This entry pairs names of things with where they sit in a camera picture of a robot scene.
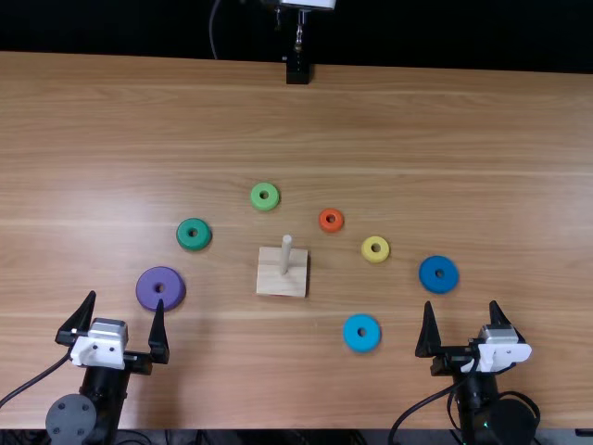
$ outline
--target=wooden peg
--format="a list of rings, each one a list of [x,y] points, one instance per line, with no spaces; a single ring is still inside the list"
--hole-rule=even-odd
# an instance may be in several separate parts
[[[307,295],[309,253],[303,248],[292,248],[293,237],[284,235],[280,248],[259,248],[259,295]]]

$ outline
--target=black wall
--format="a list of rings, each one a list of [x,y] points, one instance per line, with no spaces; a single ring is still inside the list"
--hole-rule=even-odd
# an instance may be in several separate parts
[[[212,0],[5,0],[0,49],[161,57],[211,57]],[[318,63],[504,70],[593,71],[588,0],[337,0],[310,16]],[[221,0],[220,58],[280,60],[281,32],[259,0]]]

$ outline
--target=purple ring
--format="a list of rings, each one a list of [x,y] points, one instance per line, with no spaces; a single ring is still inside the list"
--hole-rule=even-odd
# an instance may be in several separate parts
[[[138,278],[136,297],[150,311],[156,311],[158,301],[162,299],[165,311],[169,311],[185,297],[185,283],[170,267],[153,267]]]

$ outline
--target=green ring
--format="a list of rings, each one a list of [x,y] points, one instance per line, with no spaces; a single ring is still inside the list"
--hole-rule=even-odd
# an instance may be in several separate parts
[[[269,211],[278,205],[280,194],[270,183],[259,183],[251,189],[251,204],[257,210]]]
[[[201,250],[208,245],[210,239],[212,239],[210,228],[197,218],[185,220],[177,227],[177,242],[187,250]]]

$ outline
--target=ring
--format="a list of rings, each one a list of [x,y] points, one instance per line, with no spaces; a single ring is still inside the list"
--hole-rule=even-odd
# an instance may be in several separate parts
[[[259,183],[251,189],[251,205],[257,210],[269,211],[278,205],[280,193],[270,183]]]
[[[187,250],[200,250],[208,245],[212,232],[208,225],[197,218],[183,221],[177,227],[177,242]]]
[[[362,256],[369,262],[383,262],[389,256],[389,245],[380,236],[371,236],[362,243]]]
[[[418,272],[424,288],[435,294],[446,294],[460,281],[460,273],[453,261],[447,257],[428,257]]]
[[[163,309],[168,311],[182,302],[185,297],[185,283],[170,267],[153,267],[138,278],[136,297],[150,311],[156,311],[158,301],[162,299]]]
[[[337,232],[344,225],[344,215],[340,210],[325,209],[319,214],[319,226],[325,232]]]
[[[381,328],[370,315],[358,313],[344,323],[342,330],[344,341],[356,352],[374,350],[381,341]]]

